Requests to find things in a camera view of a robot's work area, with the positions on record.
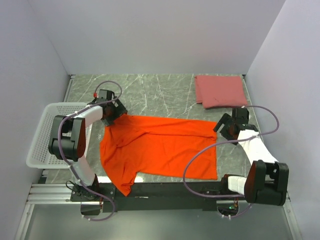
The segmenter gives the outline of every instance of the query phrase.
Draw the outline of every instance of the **marble tabletop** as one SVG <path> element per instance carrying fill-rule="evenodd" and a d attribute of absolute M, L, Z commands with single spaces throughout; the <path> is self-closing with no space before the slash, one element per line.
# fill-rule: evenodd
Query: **marble tabletop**
<path fill-rule="evenodd" d="M 96 86 L 105 80 L 118 82 L 123 88 L 120 97 L 130 115 L 159 116 L 181 119 L 197 119 L 217 122 L 224 113 L 231 114 L 231 108 L 204 109 L 196 104 L 195 74 L 102 74 L 75 75 L 68 92 L 67 102 L 85 102 L 93 100 Z M 243 89 L 248 104 L 251 104 L 246 83 L 242 78 Z M 119 92 L 117 86 L 106 83 L 102 88 Z M 250 124 L 257 127 L 257 119 L 252 108 L 249 108 Z M 100 182 L 110 182 L 101 166 L 99 146 L 104 136 L 104 124 L 97 121 L 92 125 L 86 159 L 97 174 Z M 218 142 L 225 139 L 218 133 Z M 247 176 L 251 167 L 243 149 L 233 144 L 217 146 L 218 180 L 224 174 Z M 50 169 L 47 174 L 47 184 L 64 184 L 71 180 L 68 169 Z M 180 177 L 166 177 L 139 172 L 136 182 L 181 182 Z"/>

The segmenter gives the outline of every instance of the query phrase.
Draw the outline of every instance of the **red fabric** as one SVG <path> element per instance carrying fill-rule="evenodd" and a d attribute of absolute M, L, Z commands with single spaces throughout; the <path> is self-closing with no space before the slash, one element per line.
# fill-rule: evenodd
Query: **red fabric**
<path fill-rule="evenodd" d="M 124 114 L 105 127 L 101 164 L 113 184 L 128 195 L 137 172 L 182 177 L 191 158 L 217 139 L 212 121 Z M 187 178 L 217 179 L 216 148 L 188 168 Z"/>
<path fill-rule="evenodd" d="M 240 76 L 198 75 L 194 81 L 196 103 L 206 109 L 248 104 Z"/>

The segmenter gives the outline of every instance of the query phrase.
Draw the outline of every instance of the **orange cloth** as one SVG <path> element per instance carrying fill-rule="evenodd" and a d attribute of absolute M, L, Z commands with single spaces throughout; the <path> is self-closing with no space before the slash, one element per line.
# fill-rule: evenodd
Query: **orange cloth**
<path fill-rule="evenodd" d="M 125 196 L 137 172 L 181 178 L 191 158 L 216 142 L 215 125 L 212 121 L 124 114 L 105 127 L 101 164 Z M 200 155 L 186 177 L 216 180 L 216 148 Z"/>

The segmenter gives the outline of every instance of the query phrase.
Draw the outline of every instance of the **white wall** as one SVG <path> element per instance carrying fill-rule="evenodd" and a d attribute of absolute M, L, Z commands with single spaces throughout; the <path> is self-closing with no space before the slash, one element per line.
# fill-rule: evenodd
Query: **white wall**
<path fill-rule="evenodd" d="M 290 168 L 289 195 L 302 236 L 319 239 L 320 1 L 286 0 L 246 76 L 254 104 L 269 107 L 280 129 L 265 137 Z M 262 130 L 275 121 L 260 112 Z"/>
<path fill-rule="evenodd" d="M 31 183 L 26 165 L 44 107 L 63 100 L 68 75 L 27 0 L 0 1 L 0 235 L 13 239 Z"/>
<path fill-rule="evenodd" d="M 29 0 L 69 74 L 246 74 L 285 0 Z"/>

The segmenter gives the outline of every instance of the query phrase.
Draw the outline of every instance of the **white laundry basket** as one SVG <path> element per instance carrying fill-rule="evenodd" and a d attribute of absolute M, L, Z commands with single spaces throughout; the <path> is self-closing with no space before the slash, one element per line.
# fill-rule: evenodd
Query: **white laundry basket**
<path fill-rule="evenodd" d="M 51 155 L 48 150 L 51 127 L 56 115 L 69 115 L 75 111 L 83 109 L 85 102 L 58 102 L 52 103 L 45 107 L 38 127 L 35 131 L 29 153 L 26 158 L 26 164 L 30 168 L 37 169 L 66 169 L 67 164 L 59 160 L 56 156 Z M 84 154 L 87 155 L 89 139 L 92 125 L 86 128 L 86 148 Z"/>

